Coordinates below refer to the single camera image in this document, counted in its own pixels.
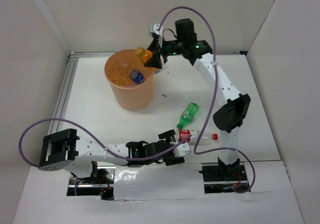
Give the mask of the orange juice bottle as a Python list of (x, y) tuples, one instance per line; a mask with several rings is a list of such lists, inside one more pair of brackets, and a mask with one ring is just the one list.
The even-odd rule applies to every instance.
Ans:
[(136, 56), (140, 59), (140, 61), (145, 64), (150, 58), (152, 58), (153, 53), (148, 50), (145, 49), (141, 46), (139, 46), (136, 50), (135, 50)]

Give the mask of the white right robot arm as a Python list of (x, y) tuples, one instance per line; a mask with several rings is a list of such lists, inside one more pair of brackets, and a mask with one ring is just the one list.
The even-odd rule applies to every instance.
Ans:
[(160, 24), (150, 26), (153, 40), (148, 46), (152, 57), (144, 64), (148, 68), (162, 69), (169, 56), (181, 55), (205, 78), (213, 88), (213, 99), (217, 111), (209, 113), (222, 136), (222, 153), (218, 157), (218, 174), (223, 180), (230, 180), (240, 168), (239, 132), (251, 98), (242, 94), (218, 65), (213, 49), (207, 41), (198, 40), (191, 19), (177, 20), (175, 38), (164, 40)]

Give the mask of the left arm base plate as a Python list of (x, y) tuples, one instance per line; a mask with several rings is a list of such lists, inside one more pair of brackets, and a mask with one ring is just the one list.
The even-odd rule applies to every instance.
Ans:
[(77, 178), (71, 174), (66, 196), (97, 196), (101, 200), (113, 200), (115, 170), (115, 166), (99, 166), (96, 176)]

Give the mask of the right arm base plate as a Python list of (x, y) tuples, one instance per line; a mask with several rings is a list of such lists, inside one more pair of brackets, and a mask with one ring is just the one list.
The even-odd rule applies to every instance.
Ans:
[(203, 178), (205, 194), (233, 193), (234, 189), (237, 192), (244, 192), (250, 186), (242, 164), (235, 172), (229, 174), (223, 174), (218, 164), (202, 165), (198, 172)]

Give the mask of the small blue label bottle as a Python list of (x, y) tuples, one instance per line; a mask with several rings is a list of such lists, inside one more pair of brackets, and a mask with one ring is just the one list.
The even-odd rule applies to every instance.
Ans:
[(142, 84), (145, 81), (143, 74), (138, 69), (133, 69), (129, 74), (130, 79), (136, 84)]

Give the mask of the clear bottle yellow cap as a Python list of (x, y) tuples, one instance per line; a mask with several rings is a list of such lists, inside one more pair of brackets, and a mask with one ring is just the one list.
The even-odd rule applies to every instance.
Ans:
[(127, 86), (127, 80), (123, 76), (118, 76), (117, 78), (114, 79), (113, 82), (118, 86), (123, 86), (123, 87)]

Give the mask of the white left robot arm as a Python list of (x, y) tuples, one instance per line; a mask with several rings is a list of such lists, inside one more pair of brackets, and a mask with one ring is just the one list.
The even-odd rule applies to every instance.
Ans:
[(105, 144), (79, 137), (76, 129), (66, 129), (43, 138), (38, 169), (66, 170), (86, 183), (99, 177), (98, 163), (138, 168), (153, 163), (167, 166), (184, 163), (191, 153), (187, 142), (178, 145), (174, 131), (159, 134), (157, 142), (130, 141), (124, 144)]

